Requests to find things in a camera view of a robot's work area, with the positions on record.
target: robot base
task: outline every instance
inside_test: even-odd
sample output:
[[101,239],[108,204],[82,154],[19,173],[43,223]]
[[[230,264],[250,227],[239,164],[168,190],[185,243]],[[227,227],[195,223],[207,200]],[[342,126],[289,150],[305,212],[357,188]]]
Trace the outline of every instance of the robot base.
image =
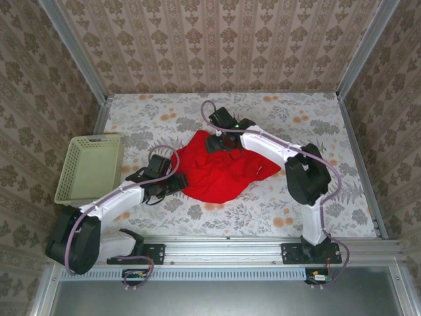
[[326,238],[321,244],[314,246],[301,237],[301,243],[287,243],[281,245],[282,263],[284,265],[298,264],[331,264],[342,263],[338,244]]
[[[151,258],[155,265],[163,265],[165,259],[165,245],[164,244],[144,244],[144,238],[135,232],[128,229],[120,229],[133,237],[136,241],[134,249],[129,257],[142,255]],[[107,260],[107,265],[147,265],[148,262],[144,259],[123,260],[117,258],[110,258]]]

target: floral tablecloth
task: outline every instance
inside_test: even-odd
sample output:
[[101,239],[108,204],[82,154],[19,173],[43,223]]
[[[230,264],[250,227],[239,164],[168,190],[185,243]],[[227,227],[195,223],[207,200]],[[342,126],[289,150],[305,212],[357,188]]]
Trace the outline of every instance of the floral tablecloth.
[[[213,132],[200,114],[206,99],[284,140],[316,144],[322,156],[339,170],[344,185],[341,194],[326,204],[328,230],[334,236],[376,236],[334,93],[115,95],[105,133],[122,135],[122,181],[147,166],[153,146],[167,144],[178,149],[187,145],[197,130]],[[170,156],[165,149],[157,153]],[[335,187],[334,180],[330,187]],[[285,172],[280,171],[252,183],[233,201],[203,203],[180,192],[158,205],[141,204],[128,210],[111,228],[124,227],[148,235],[300,236],[301,208],[288,194]]]

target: plastic basket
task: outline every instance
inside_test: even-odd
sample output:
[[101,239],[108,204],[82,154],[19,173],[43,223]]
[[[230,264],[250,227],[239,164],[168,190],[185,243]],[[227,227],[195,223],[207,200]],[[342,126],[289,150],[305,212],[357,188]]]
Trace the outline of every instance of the plastic basket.
[[72,138],[54,202],[79,207],[115,189],[120,184],[123,154],[118,134]]

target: metal frame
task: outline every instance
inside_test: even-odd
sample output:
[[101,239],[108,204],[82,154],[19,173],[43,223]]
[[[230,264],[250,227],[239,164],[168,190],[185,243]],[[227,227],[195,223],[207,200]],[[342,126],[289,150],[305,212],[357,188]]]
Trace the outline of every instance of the metal frame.
[[380,3],[374,18],[368,26],[357,51],[337,87],[339,98],[345,98],[348,94],[398,4],[399,0],[383,0]]
[[107,88],[104,87],[102,81],[97,76],[94,65],[90,63],[89,58],[82,49],[82,45],[79,44],[76,36],[73,34],[70,24],[61,12],[59,5],[56,1],[52,0],[39,0],[39,2],[102,107],[106,102]]
[[113,95],[108,96],[107,102],[105,102],[99,109],[97,121],[95,122],[95,127],[93,128],[93,135],[100,135],[104,132],[113,100]]
[[348,110],[345,106],[345,101],[342,98],[339,98],[339,108],[341,109],[345,128],[348,133],[349,143],[351,144],[355,163],[357,164],[357,169],[360,174],[361,184],[366,196],[368,207],[370,208],[372,214],[375,216],[375,224],[377,223],[380,236],[384,239],[388,239],[389,237],[387,235],[387,230],[384,225],[376,197],[374,196],[373,187],[371,186],[370,178],[368,177],[366,165],[364,164],[364,159],[362,158],[361,150],[357,142],[357,137],[355,136],[353,125],[351,123],[351,119],[349,118]]
[[[69,275],[62,269],[60,281],[121,281],[126,268],[92,268],[84,275]],[[179,268],[160,266],[153,270],[150,281],[304,281],[305,268]],[[127,281],[138,280],[127,278]]]
[[[165,244],[165,262],[156,266],[156,271],[285,271],[291,268],[318,267],[320,265],[283,265],[281,244],[298,242],[298,238],[227,238],[227,237],[179,237],[148,236],[148,244]],[[420,314],[420,302],[416,296],[412,280],[409,277],[399,242],[379,238],[341,238],[351,252],[350,267],[389,267],[393,277],[397,297],[405,316]],[[115,268],[146,268],[142,265],[105,265],[94,266],[95,271],[109,271]],[[69,281],[63,278],[63,267],[57,263],[46,268],[31,316],[48,316],[53,306],[59,282]],[[104,280],[100,273],[97,280]]]

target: patterned wallpaper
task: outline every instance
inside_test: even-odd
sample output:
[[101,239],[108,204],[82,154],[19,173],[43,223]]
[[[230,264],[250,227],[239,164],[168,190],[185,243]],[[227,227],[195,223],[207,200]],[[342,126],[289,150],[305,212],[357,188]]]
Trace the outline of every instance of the patterned wallpaper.
[[392,238],[421,290],[421,1],[402,0],[346,98]]
[[97,103],[36,0],[0,1],[0,315],[37,290],[67,145]]
[[58,0],[109,93],[334,91],[380,0]]

